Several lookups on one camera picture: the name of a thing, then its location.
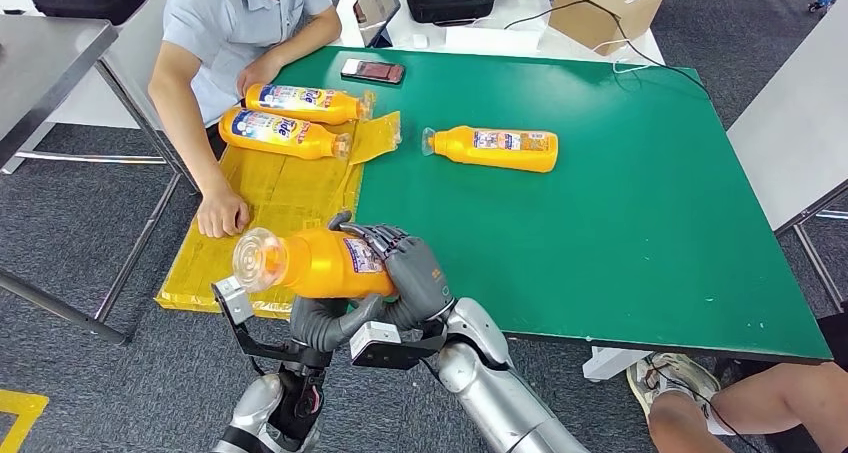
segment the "gray polo shirt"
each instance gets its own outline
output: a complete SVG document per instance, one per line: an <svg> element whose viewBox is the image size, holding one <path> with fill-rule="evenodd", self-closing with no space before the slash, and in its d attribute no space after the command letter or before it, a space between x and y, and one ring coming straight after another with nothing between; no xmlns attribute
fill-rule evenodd
<svg viewBox="0 0 848 453"><path fill-rule="evenodd" d="M270 47L288 39L303 12L317 15L331 0L168 0L163 40L201 61L191 88L208 126L241 98L236 78Z"/></svg>

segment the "robot finger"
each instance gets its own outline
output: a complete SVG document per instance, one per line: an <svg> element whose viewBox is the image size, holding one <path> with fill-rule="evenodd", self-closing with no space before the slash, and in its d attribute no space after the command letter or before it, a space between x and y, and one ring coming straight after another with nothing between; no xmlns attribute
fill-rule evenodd
<svg viewBox="0 0 848 453"><path fill-rule="evenodd" d="M330 219L330 222L327 223L327 228L338 231L339 225L349 222L351 218L353 218L353 214L349 210L342 210Z"/></svg>
<svg viewBox="0 0 848 453"><path fill-rule="evenodd" d="M374 227L374 232L380 235L390 245L396 244L403 239L403 236L397 234L395 230L388 225L378 225Z"/></svg>
<svg viewBox="0 0 848 453"><path fill-rule="evenodd" d="M362 238L368 243L368 246L370 246L372 250L377 252L380 259L386 258L386 251L388 251L391 246L391 241L386 241L382 235L374 231L374 228L370 226L357 225L355 223L342 223L339 225L339 229L345 233L350 233L351 235Z"/></svg>
<svg viewBox="0 0 848 453"><path fill-rule="evenodd" d="M407 236L409 236L409 233L407 233L407 232L405 232L405 231L401 230L400 228L398 228L398 227L396 227L396 226L391 226L391 225L380 225L380 226L381 226L381 227L383 227L383 228L385 228L385 229L386 229L389 233L391 233L391 234L392 234L392 235L393 235L393 236L394 236L397 240L401 240L401 239L406 238Z"/></svg>
<svg viewBox="0 0 848 453"><path fill-rule="evenodd" d="M415 236L407 236L401 239L397 243L397 245L395 245L395 248L397 248L398 251L402 253L406 253L407 251L415 248L419 243L421 243L421 238Z"/></svg>

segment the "dish soap bottle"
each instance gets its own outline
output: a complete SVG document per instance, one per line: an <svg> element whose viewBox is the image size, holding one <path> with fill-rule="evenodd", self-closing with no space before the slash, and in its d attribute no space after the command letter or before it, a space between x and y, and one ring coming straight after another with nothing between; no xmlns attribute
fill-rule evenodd
<svg viewBox="0 0 848 453"><path fill-rule="evenodd" d="M367 90L362 98L356 98L338 90L252 85L244 101L251 110L340 125L351 120L370 120L375 97L374 92Z"/></svg>
<svg viewBox="0 0 848 453"><path fill-rule="evenodd" d="M306 298L394 294L383 262L365 240L326 228L278 238L265 228L244 234L233 252L233 274L248 292L273 285Z"/></svg>
<svg viewBox="0 0 848 453"><path fill-rule="evenodd" d="M327 156L345 159L350 154L347 133L335 135L316 123L244 108L227 110L218 122L218 131L230 145L305 160Z"/></svg>
<svg viewBox="0 0 848 453"><path fill-rule="evenodd" d="M546 173L556 164L558 141L548 131L457 126L445 131L425 128L421 149L424 155L435 153L457 163Z"/></svg>

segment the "gray table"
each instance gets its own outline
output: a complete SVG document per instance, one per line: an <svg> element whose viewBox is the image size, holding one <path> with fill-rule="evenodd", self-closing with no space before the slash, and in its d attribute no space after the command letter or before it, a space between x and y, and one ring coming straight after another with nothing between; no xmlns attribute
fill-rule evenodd
<svg viewBox="0 0 848 453"><path fill-rule="evenodd" d="M144 229L93 317L2 268L0 288L88 329L111 343L123 344L128 341L127 335L107 326L106 318L179 179L184 177L192 187L195 185L184 165L152 127L137 102L118 80L113 68L102 57L117 38L117 30L111 23L103 20L0 15L0 165L15 155L93 67L121 100L159 156L50 153L41 158L108 163L164 162L173 170L165 191L150 213Z"/></svg>

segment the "cable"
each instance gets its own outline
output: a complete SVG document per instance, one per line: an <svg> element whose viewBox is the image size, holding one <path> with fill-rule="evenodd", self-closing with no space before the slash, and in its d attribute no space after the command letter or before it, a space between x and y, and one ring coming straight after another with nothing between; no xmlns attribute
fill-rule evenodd
<svg viewBox="0 0 848 453"><path fill-rule="evenodd" d="M427 369L430 370L430 374L433 375L433 378L435 378L440 385L444 386L442 380L439 378L439 374L436 373L436 369L433 368L433 365L431 365L430 362L424 358L418 358L418 360L421 361L421 363L424 363L424 366L426 366Z"/></svg>
<svg viewBox="0 0 848 453"><path fill-rule="evenodd" d="M615 25L618 26L618 31L619 31L619 33L621 33L621 38L623 38L624 41L627 42L627 45L630 46L630 48L632 48L633 51L635 51L637 55L639 55L642 58L650 61L654 65L659 66L660 68L665 68L666 70L671 70L671 71L677 73L678 75L682 75L682 76L686 77L687 80L698 85L698 88L704 90L704 93L707 94L707 98L709 98L710 101L713 101L713 97L712 97L712 95L710 95L710 92L707 91L707 87L705 87L700 81L696 80L695 78L692 78L691 76L689 76L688 73L681 70L680 68L675 68L673 66L663 65L662 63L655 61L654 59L648 57L648 55L637 50L636 46L634 46L633 43L630 41L630 38L627 38L627 35L624 34L624 29L621 27L621 21L618 19L618 17L615 16L614 14L610 13L609 11L607 11L607 13L609 13L609 15L612 17L613 21L615 21Z"/></svg>
<svg viewBox="0 0 848 453"><path fill-rule="evenodd" d="M548 13L550 13L550 12L552 12L552 11L561 10L561 9L563 9L563 8L568 8L569 6L578 5L578 4L580 4L580 3L586 3L586 0L573 1L573 2L568 3L568 4L566 4L566 5L561 5L561 6L557 6L557 7L555 7L555 8L551 8L551 9L549 9L549 10L545 10L545 11L543 11L543 12L539 13L539 14L538 14L538 15L536 15L536 16L531 16L531 17L528 17L528 18L522 18L522 19L520 19L520 20L515 20L515 21L513 21L512 23L510 23L510 24L508 24L508 25L504 26L504 30L508 30L510 26L517 25L517 24L519 24L519 23L523 23L523 22L525 22L525 21L535 20L536 18L538 18L538 17L540 17L540 16L547 15Z"/></svg>
<svg viewBox="0 0 848 453"><path fill-rule="evenodd" d="M546 15L546 14L548 14L548 13L552 12L552 11L561 10L561 9L563 9L563 8L568 8L569 6L578 5L578 4L580 4L580 3L588 3L588 1L587 1L587 0L578 0L578 1L573 1L573 2L571 2L571 3L565 4L565 5L562 5L562 6L557 6L557 7L555 7L555 8L551 8L551 9L545 10L545 11L543 11L543 12L541 12L541 13L539 13L538 15L535 15L535 16L530 16L530 17L528 17L528 18L522 18L522 19L520 19L520 20L515 20L515 21L513 21L512 23L510 23L510 24L506 25L506 26L504 27L504 30L508 30L511 26L516 25L516 24L518 24L518 23L522 23L522 22L524 22L524 21L535 20L536 18L539 18L540 16ZM681 70L680 68L675 68L675 67L673 67L673 66L663 65L662 63L660 63L660 62L658 62L658 61L654 60L653 58L650 58L648 55L646 55L646 54L642 53L641 51L639 51L638 49L636 49L636 47L633 45L633 43L630 41L630 39L629 39L629 38L627 38L627 35L624 33L624 29L621 27L621 21L618 19L618 17L617 17L617 16L615 16L615 14L613 14L612 12L607 11L607 10L604 10L603 8L601 8L601 10L602 10L602 11L604 11L604 12L606 12L607 14L609 14L609 15L612 17L613 21L615 21L615 24L616 24L616 26L618 27L618 31L619 31L619 33L621 33L621 38L622 38L624 41L626 41L626 42L627 42L627 45L628 45L628 46L630 46L630 48L632 48L632 49L633 49L633 51L635 51L637 55L639 55L639 56L641 56L642 58L644 58L644 59L648 60L649 62L653 63L654 65L659 66L660 68L665 68L666 70L671 70L671 71L673 71L673 72L677 73L678 75L685 76L687 80L689 80L689 81L691 81L692 83L694 83L694 84L698 85L698 88L700 88L700 89L704 90L704 93L706 93L706 94L707 94L707 98L709 98L709 99L710 99L710 101L712 101L712 100L713 100L713 97L712 97L712 95L710 95L710 92L709 92L709 91L707 91L707 88L706 88L703 84L701 84L701 82L700 82L700 81L698 81L698 80L696 80L695 78L693 78L693 77L689 76L689 74L688 74L688 73L686 73L685 71Z"/></svg>
<svg viewBox="0 0 848 453"><path fill-rule="evenodd" d="M253 367L253 371L255 371L259 376L265 376L265 371L259 366L259 363L256 362L256 358L252 356L248 356L248 358L250 358L250 366Z"/></svg>
<svg viewBox="0 0 848 453"><path fill-rule="evenodd" d="M666 381L670 381L670 382L674 383L675 385L682 386L682 387L686 388L687 390L691 391L691 392L692 392L692 394L696 395L698 398L700 398L700 399L702 399L702 400L706 401L706 402L707 402L707 404L708 404L708 405L710 405L710 408L712 408L713 412L716 414L716 416L718 417L718 419L719 419L719 420L721 420L721 421L722 421L722 423L724 423L724 424L725 424L725 426L727 426L728 428L730 428L730 431L732 431L732 432L733 432L733 434L735 434L735 435L736 435L736 436L737 436L740 440L742 440L742 441L743 441L746 445L748 445L748 447L749 447L749 448L751 448L751 449L752 449L752 450L754 450L755 452L757 452L757 453L763 453L763 452L762 452L762 450L760 450L759 448L757 448L756 446L754 446L754 444L753 444L753 443L751 443L750 441L748 441L748 440L747 440L744 436L742 436L742 435L741 435L738 431L736 431L736 428L734 428L734 427L733 427L733 425L731 425L730 423L728 423L728 422L727 422L727 420L725 420L725 419L724 419L724 417L722 417L722 416L721 416L721 413L719 413L719 412L718 412L718 410L717 410L717 409L713 406L712 402L711 402L709 399L707 399L707 397L705 397L704 395L702 395L700 392L696 391L696 390L695 390L694 388L692 388L691 386L687 385L685 382L683 382L683 381L678 381L678 380L673 380L673 379L669 378L668 376L666 376L666 374L665 374L665 373L663 373L663 372L662 372L662 370L661 370L660 368L657 368L656 366L654 366L654 360L653 360L653 358L651 358L651 356L653 356L653 355L648 355L647 357L645 357L645 359L648 361L648 364L649 364L649 365L651 365L651 368L653 368L653 370L654 370L654 371L656 371L657 373L659 373L659 375L660 375L660 376L662 376L663 378L665 378L665 380L666 380Z"/></svg>

